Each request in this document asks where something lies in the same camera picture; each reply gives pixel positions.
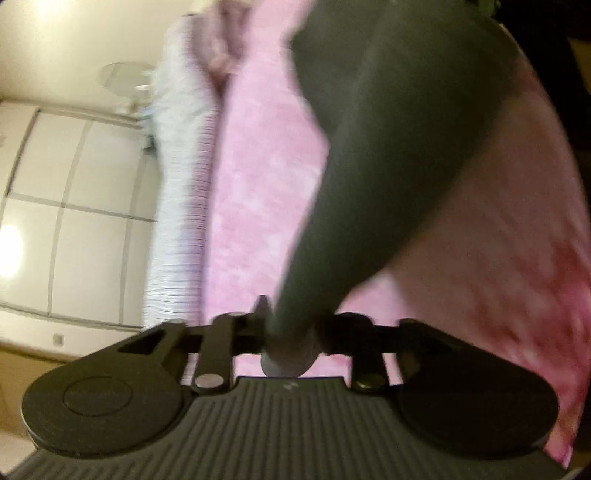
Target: white wall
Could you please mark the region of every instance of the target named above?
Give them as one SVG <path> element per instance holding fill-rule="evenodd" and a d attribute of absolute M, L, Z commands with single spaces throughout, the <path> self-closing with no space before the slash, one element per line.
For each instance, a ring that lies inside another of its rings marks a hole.
<path fill-rule="evenodd" d="M 0 97 L 112 111 L 98 84 L 108 63 L 155 64 L 164 32 L 191 0 L 5 0 Z"/>

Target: pink fabric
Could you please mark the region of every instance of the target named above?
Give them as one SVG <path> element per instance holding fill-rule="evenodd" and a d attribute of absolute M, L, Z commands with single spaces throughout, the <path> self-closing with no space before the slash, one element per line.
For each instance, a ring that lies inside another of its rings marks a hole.
<path fill-rule="evenodd" d="M 219 141 L 205 318 L 277 292 L 323 171 L 327 143 L 285 47 L 308 8 L 309 0 L 266 0 L 252 17 Z M 591 363 L 591 235 L 571 152 L 525 61 L 517 82 L 518 96 L 436 218 L 342 310 L 386 325 L 422 318 L 544 376 L 561 409 L 547 448 L 563 460 Z M 346 367 L 345 358 L 322 358 L 309 374 Z M 236 370 L 262 375 L 251 356 Z"/>

